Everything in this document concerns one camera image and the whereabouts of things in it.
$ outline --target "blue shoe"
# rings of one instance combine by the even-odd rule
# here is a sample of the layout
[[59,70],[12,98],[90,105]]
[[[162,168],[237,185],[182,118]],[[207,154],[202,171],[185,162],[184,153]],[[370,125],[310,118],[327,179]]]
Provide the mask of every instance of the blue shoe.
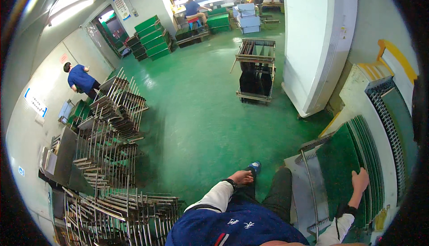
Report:
[[261,163],[259,161],[255,161],[253,163],[250,163],[249,167],[254,168],[256,174],[259,174],[259,172],[261,171]]

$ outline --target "white machine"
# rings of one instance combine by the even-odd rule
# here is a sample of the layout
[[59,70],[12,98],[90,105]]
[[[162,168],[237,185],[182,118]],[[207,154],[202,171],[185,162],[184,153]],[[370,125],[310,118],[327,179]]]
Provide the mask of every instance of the white machine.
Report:
[[285,0],[282,88],[301,117],[325,108],[353,38],[357,0]]

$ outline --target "blue polo shirt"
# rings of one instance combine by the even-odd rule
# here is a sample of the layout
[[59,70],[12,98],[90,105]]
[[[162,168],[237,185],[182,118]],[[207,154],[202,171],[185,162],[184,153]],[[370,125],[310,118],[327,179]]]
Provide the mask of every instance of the blue polo shirt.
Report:
[[69,72],[67,82],[69,83],[70,87],[75,85],[76,87],[82,89],[84,93],[89,93],[89,91],[92,89],[92,85],[95,82],[95,78],[83,71],[84,67],[85,66],[81,64],[74,66]]
[[185,16],[192,16],[198,13],[198,8],[200,7],[195,1],[185,3],[186,13]]
[[189,210],[175,222],[166,246],[181,245],[255,245],[272,240],[300,242],[305,237],[275,213],[249,202],[228,204],[226,212]]

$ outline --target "black watch strap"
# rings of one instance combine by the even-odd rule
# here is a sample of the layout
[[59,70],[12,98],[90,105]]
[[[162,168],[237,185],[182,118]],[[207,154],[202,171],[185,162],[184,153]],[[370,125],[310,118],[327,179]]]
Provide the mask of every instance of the black watch strap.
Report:
[[234,190],[236,189],[237,184],[234,182],[233,179],[229,179],[229,178],[228,179],[223,179],[221,182],[223,182],[223,181],[227,181],[228,183],[230,183],[233,186]]
[[348,204],[347,206],[344,208],[343,214],[344,213],[348,213],[353,215],[354,217],[356,217],[357,214],[357,209],[355,207],[350,207]]

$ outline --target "red sign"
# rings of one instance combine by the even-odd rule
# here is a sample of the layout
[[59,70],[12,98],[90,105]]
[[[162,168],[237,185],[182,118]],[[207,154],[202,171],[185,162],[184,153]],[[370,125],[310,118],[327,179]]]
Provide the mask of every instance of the red sign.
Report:
[[67,56],[67,54],[66,54],[66,53],[64,53],[64,54],[60,57],[60,62],[61,62],[61,64],[66,63],[68,59],[69,59],[69,57]]

